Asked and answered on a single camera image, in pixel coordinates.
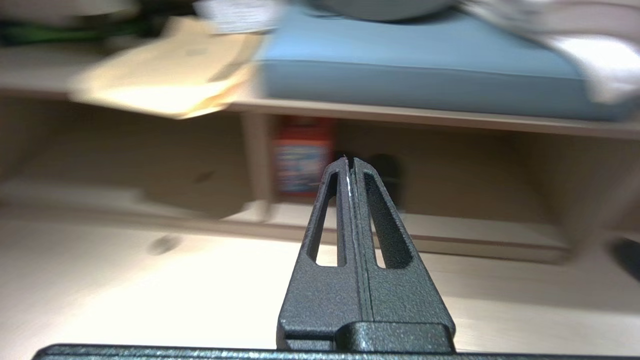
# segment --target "textured black plastic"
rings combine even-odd
[[[34,360],[639,360],[640,357],[533,354],[394,354],[231,348],[53,345]]]
[[[333,196],[338,267],[327,267],[316,264],[316,255],[327,203]],[[376,263],[371,220],[386,268]],[[348,160],[342,158],[324,172],[278,318],[276,343],[282,349],[337,349],[337,331],[355,322],[440,324],[449,337],[455,332],[375,169],[357,158],[349,169]],[[403,349],[402,344],[406,344],[404,351],[413,350],[402,336],[388,334],[387,344],[394,351]],[[376,349],[387,351],[380,345]]]

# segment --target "orange box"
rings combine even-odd
[[[335,119],[285,117],[275,140],[276,181],[281,193],[316,196],[333,158]]]

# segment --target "shelf board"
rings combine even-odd
[[[103,59],[92,44],[38,44],[0,49],[0,94],[66,99],[70,79]],[[240,91],[230,111],[313,115],[579,136],[640,139],[640,122],[590,122],[442,111],[390,106],[338,104],[264,97],[258,79]]]

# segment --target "light blue seat pad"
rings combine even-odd
[[[319,17],[291,4],[262,52],[266,95],[380,106],[604,120],[560,54],[458,11],[404,24]]]

